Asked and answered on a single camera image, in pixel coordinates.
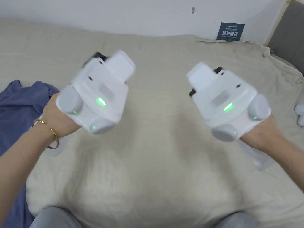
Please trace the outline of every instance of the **controller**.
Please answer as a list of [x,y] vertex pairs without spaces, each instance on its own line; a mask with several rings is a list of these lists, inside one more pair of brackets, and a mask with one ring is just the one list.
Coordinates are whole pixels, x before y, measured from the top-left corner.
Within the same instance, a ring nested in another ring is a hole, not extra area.
[[57,107],[92,134],[109,131],[121,120],[135,64],[123,52],[96,52],[59,94]]
[[[187,78],[193,87],[189,93],[192,101],[212,135],[221,141],[236,141],[271,114],[267,99],[231,71],[221,67],[212,70],[205,63],[199,63]],[[241,140],[237,143],[259,169],[274,164],[267,154]]]
[[299,116],[298,125],[304,126],[304,87],[301,89],[300,96],[295,107],[295,113]]

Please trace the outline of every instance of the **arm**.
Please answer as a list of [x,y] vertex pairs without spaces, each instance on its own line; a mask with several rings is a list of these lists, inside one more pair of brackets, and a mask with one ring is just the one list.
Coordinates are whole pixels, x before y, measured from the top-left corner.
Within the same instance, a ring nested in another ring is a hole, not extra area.
[[71,134],[79,128],[57,108],[57,95],[51,98],[43,110],[42,119],[47,124],[37,123],[0,158],[0,226],[40,155],[54,141],[50,128],[59,137]]
[[304,152],[282,135],[273,115],[243,135],[241,140],[272,157],[304,191]]

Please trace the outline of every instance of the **blue blanket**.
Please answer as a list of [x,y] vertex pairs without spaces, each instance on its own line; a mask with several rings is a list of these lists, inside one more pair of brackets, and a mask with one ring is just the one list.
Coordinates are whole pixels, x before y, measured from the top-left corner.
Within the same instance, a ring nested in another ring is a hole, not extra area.
[[[51,96],[58,93],[55,87],[35,82],[22,87],[19,80],[11,82],[0,93],[0,156],[2,156],[38,118]],[[34,220],[26,203],[26,188],[15,199],[3,228],[27,228]]]

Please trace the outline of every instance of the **gray rounded button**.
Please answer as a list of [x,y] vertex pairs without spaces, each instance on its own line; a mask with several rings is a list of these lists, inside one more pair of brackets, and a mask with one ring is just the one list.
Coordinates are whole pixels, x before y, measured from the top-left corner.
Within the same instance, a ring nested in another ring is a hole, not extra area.
[[211,132],[214,137],[225,142],[233,142],[237,137],[237,130],[230,124],[223,124],[212,128]]
[[269,104],[262,94],[258,94],[248,106],[248,116],[253,120],[264,120],[269,115]]
[[91,125],[90,125],[90,130],[93,134],[103,134],[108,132],[112,127],[114,127],[114,123],[108,119],[98,119],[95,120]]
[[65,87],[59,95],[58,105],[60,109],[68,114],[77,114],[82,108],[82,98],[79,93],[72,87]]

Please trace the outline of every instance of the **poster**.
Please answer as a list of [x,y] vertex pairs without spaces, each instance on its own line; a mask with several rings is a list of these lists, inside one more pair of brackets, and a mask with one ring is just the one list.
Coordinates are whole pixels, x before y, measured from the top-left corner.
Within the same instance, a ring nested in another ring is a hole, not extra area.
[[244,26],[244,24],[222,22],[216,40],[240,41]]

